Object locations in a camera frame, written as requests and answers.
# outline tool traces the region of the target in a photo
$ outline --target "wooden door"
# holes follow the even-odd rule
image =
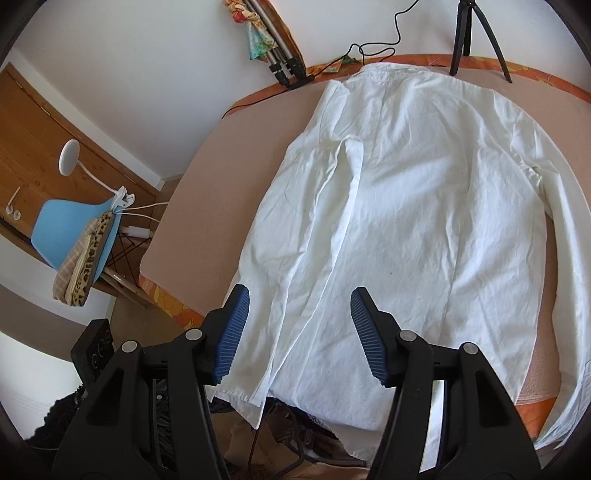
[[[63,145],[70,139],[80,142],[81,162],[111,188],[125,186],[135,194],[134,206],[154,203],[157,190],[141,180],[116,159],[77,130],[49,105],[12,67],[0,73],[0,215],[21,238],[29,238],[44,202],[50,199],[99,204],[112,193],[76,167],[68,177],[58,170]],[[21,213],[16,220],[7,215],[5,207],[17,188],[12,201]],[[152,209],[138,213],[150,215]],[[122,225],[149,227],[150,221],[141,217],[124,216]],[[120,246],[116,245],[115,254]],[[136,277],[137,263],[120,262],[124,276]]]

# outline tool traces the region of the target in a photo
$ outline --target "black tripod leg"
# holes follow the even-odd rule
[[[474,11],[476,12],[476,16],[480,20],[480,23],[482,24],[482,27],[484,28],[484,31],[486,32],[488,39],[492,43],[492,48],[495,49],[496,57],[499,59],[499,63],[501,64],[501,68],[503,69],[503,74],[505,75],[507,82],[513,83],[513,80],[511,80],[511,75],[509,74],[509,68],[507,68],[507,63],[505,62],[505,58],[503,57],[503,53],[501,51],[499,43],[496,41],[495,34],[492,32],[492,28],[488,23],[488,20],[484,16],[484,13],[482,13],[482,10],[480,10],[478,5],[476,4],[474,4]]]
[[[456,41],[453,44],[452,67],[449,70],[449,75],[454,76],[460,67],[460,59],[462,58],[462,44],[466,38],[466,24],[468,21],[469,7],[462,1],[457,6],[457,25],[456,25]]]
[[[466,36],[464,37],[464,56],[470,56],[470,45],[472,43],[472,7],[467,7]]]

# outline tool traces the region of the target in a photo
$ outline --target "coat hook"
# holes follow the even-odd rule
[[[17,196],[17,193],[18,193],[18,191],[20,189],[21,189],[20,187],[17,188],[17,191],[12,194],[12,197],[10,197],[10,200],[8,201],[8,205],[6,205],[6,213],[7,213],[7,215],[12,215],[12,212],[14,211],[14,208],[12,207],[11,203],[14,200],[14,197]]]

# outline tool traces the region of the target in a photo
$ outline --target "black cable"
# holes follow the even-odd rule
[[[321,71],[314,74],[314,78],[316,78],[318,75],[323,73],[328,67],[334,65],[338,61],[344,60],[349,55],[349,53],[351,53],[351,50],[353,50],[353,47],[357,47],[358,52],[361,55],[361,62],[363,65],[365,65],[365,57],[375,57],[377,55],[380,55],[381,53],[384,53],[385,51],[391,51],[392,53],[390,55],[387,55],[383,59],[380,59],[380,62],[383,62],[384,60],[388,60],[390,57],[396,55],[396,48],[394,48],[394,47],[396,45],[398,45],[402,40],[402,35],[400,34],[400,28],[398,27],[398,16],[410,12],[418,2],[419,2],[419,0],[414,0],[414,2],[406,10],[402,10],[402,11],[396,12],[394,14],[394,26],[396,27],[396,33],[398,34],[397,41],[395,41],[395,42],[366,42],[366,43],[362,43],[361,45],[359,45],[358,43],[352,43],[349,46],[349,49],[347,50],[347,53],[345,53],[345,55],[342,55],[339,58],[337,58],[336,60],[333,60],[329,64],[325,65]],[[363,48],[367,47],[369,45],[382,45],[382,46],[386,46],[386,48],[383,48],[382,50],[377,51],[375,53],[365,53],[365,50]],[[222,115],[222,118],[224,118],[228,113],[230,113],[232,110],[234,110],[236,108],[240,108],[243,106],[256,105],[257,103],[260,103],[264,100],[268,100],[269,98],[276,97],[277,95],[281,95],[282,93],[285,93],[285,92],[289,92],[289,89],[286,88],[285,90],[274,93],[273,95],[271,95],[267,98],[261,98],[260,100],[257,100],[256,102],[244,103],[242,105],[233,106],[233,107],[229,108],[228,110],[226,110],[226,113],[224,113]]]
[[[224,113],[222,115],[222,118],[224,118],[227,114],[229,114],[232,110],[235,110],[236,108],[240,108],[241,106],[251,106],[251,105],[256,105],[259,102],[262,102],[263,100],[268,100],[269,98],[273,98],[276,97],[277,95],[281,95],[282,93],[288,92],[289,90],[285,89],[282,90],[280,92],[274,93],[273,95],[266,97],[266,98],[261,98],[260,100],[257,100],[256,102],[252,102],[252,103],[243,103],[241,105],[235,105],[232,108],[229,108],[228,110],[226,110],[226,113]]]
[[[248,476],[252,480],[252,455],[255,453],[256,441],[258,440],[258,434],[261,431],[260,428],[255,430],[255,437],[252,439],[251,454],[248,456]]]
[[[286,466],[284,469],[279,470],[277,473],[274,473],[273,475],[271,475],[268,480],[280,480],[285,475],[287,475],[289,472],[291,472],[292,470],[295,470],[302,463],[304,463],[304,446],[301,444],[300,429],[298,427],[297,418],[296,418],[295,414],[291,411],[291,409],[289,410],[289,412],[290,412],[291,421],[293,422],[293,425],[294,425],[293,432],[294,432],[295,439],[296,439],[295,442],[297,444],[297,451],[298,451],[299,457],[295,462]]]

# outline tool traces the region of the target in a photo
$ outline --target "blue gripper pad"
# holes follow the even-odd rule
[[[388,378],[386,347],[358,290],[353,290],[351,294],[351,317],[353,317],[371,373],[382,385],[385,385]]]
[[[230,293],[223,309],[231,309],[228,322],[219,338],[216,347],[216,360],[213,367],[212,377],[217,383],[228,375],[238,342],[244,330],[244,324],[248,318],[250,307],[250,294],[244,285],[236,285]]]

